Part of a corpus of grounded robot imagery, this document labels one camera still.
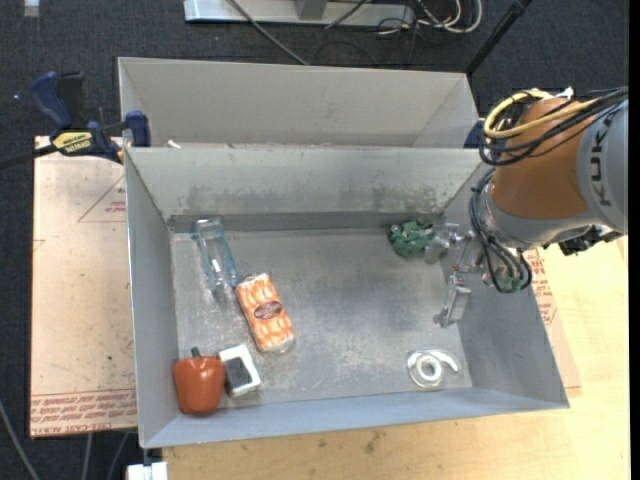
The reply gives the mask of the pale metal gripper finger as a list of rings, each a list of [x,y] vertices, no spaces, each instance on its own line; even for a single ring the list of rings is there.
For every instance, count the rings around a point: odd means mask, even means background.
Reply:
[[[466,310],[472,290],[458,274],[451,274],[447,282],[446,296],[441,311],[434,316],[434,323],[442,328],[460,321]]]
[[[435,264],[450,250],[466,247],[473,239],[473,232],[459,224],[434,225],[428,230],[429,242],[424,247],[424,261]]]

